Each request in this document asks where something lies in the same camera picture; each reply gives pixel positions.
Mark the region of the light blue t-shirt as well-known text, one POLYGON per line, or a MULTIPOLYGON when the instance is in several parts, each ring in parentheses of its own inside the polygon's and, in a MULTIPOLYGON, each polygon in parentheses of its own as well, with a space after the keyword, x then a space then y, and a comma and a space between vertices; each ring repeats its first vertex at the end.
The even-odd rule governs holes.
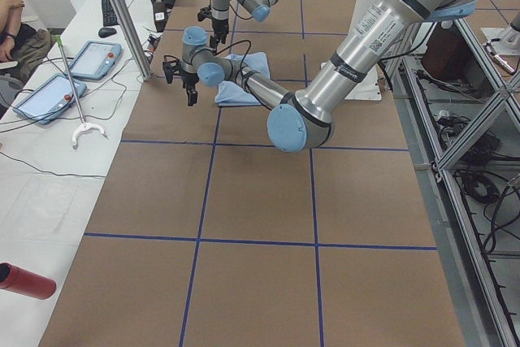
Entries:
MULTIPOLYGON (((260 72, 267 78, 271 77, 267 56, 264 52, 247 54, 244 65, 260 72)), ((223 81, 218 86, 214 102, 219 106, 260 106, 261 103, 250 93, 246 93, 232 81, 223 81)))

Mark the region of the reacher stick with white hook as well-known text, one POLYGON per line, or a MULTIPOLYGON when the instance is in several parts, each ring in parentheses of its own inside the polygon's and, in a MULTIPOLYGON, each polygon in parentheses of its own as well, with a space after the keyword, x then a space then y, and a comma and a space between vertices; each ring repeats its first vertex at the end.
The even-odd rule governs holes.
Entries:
POLYGON ((77 93, 76 84, 75 84, 75 81, 73 80, 72 73, 70 71, 69 63, 67 61, 67 56, 66 56, 64 48, 63 48, 63 43, 62 43, 61 37, 58 35, 55 35, 54 39, 56 40, 58 49, 62 56, 62 60, 64 62, 64 67, 65 67, 65 72, 66 72, 67 78, 69 80, 69 83, 71 86, 71 91, 73 93, 73 97, 76 102, 76 107, 77 107, 77 110, 78 110, 78 113, 80 116, 80 125, 73 132, 73 134, 71 136, 71 146, 74 150, 76 150, 78 148, 78 138, 81 133, 88 132, 90 130, 98 130, 105 138, 108 138, 108 136, 106 135, 105 129, 101 125, 94 124, 94 123, 91 123, 91 122, 88 122, 85 120, 85 115, 83 113, 83 110, 82 110, 82 107, 80 104, 80 97, 77 93))

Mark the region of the aluminium side frame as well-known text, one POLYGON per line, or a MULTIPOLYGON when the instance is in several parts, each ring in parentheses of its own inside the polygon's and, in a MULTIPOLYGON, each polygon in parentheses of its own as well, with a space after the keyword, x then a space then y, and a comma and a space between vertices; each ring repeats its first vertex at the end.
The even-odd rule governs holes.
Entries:
POLYGON ((519 11, 408 28, 381 61, 469 346, 519 343, 519 11))

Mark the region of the person in black shirt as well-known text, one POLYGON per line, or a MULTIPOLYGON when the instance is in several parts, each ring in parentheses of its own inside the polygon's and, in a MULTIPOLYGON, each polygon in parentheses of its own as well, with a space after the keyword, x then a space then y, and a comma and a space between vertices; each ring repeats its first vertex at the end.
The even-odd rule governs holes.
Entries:
POLYGON ((55 43, 45 29, 22 22, 23 0, 1 0, 1 62, 17 62, 11 75, 26 83, 55 43))

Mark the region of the black keyboard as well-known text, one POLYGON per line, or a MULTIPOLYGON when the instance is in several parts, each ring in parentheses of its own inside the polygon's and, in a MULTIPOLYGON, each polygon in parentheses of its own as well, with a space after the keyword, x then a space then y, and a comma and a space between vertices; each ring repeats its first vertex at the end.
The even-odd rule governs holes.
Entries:
POLYGON ((104 27, 112 27, 118 24, 117 15, 110 0, 101 0, 101 9, 104 27))

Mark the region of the teach pendant tablet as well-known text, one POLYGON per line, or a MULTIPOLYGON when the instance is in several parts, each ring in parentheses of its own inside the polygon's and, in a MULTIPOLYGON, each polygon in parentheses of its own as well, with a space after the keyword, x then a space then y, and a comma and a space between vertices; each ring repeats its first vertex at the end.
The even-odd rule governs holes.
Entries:
POLYGON ((122 53, 118 43, 87 41, 69 65, 72 76, 80 80, 100 80, 115 65, 122 53))
POLYGON ((13 111, 22 118, 48 124, 75 101, 69 79, 63 74, 55 74, 14 106, 13 111))

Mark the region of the far teach pendant tablet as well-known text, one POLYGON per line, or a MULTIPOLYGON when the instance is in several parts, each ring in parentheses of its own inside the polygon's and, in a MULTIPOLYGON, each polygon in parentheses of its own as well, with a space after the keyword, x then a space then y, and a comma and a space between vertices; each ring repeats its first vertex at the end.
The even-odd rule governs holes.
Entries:
POLYGON ((100 80, 115 65, 122 53, 118 43, 87 41, 69 65, 72 76, 80 80, 100 80))

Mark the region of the black box with label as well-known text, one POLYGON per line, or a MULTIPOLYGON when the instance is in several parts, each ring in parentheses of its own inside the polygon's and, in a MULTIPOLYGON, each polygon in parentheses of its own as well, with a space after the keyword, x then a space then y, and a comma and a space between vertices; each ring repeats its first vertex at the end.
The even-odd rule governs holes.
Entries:
POLYGON ((166 27, 168 19, 167 7, 165 3, 160 0, 153 2, 152 7, 155 31, 162 33, 166 27))

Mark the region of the near teach pendant tablet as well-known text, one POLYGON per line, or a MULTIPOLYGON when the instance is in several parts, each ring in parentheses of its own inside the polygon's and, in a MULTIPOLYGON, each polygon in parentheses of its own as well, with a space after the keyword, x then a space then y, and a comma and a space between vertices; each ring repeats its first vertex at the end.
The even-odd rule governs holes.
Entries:
POLYGON ((75 101, 69 79, 63 74, 55 74, 14 106, 13 111, 22 118, 48 124, 75 101))

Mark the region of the red cylinder bottle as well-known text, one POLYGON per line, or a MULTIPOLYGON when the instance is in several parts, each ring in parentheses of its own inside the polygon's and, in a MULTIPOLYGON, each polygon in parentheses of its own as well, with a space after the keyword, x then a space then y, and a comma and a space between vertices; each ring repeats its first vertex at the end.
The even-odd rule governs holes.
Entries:
POLYGON ((56 291, 54 280, 7 262, 1 264, 1 289, 45 300, 56 291))

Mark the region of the black computer mouse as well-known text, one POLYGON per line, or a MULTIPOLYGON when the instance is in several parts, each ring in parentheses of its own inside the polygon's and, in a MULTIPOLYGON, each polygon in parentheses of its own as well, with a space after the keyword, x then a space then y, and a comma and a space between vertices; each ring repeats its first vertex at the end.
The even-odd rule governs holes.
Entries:
POLYGON ((112 27, 102 27, 98 30, 98 36, 100 38, 108 38, 110 36, 113 36, 117 33, 117 30, 112 27))

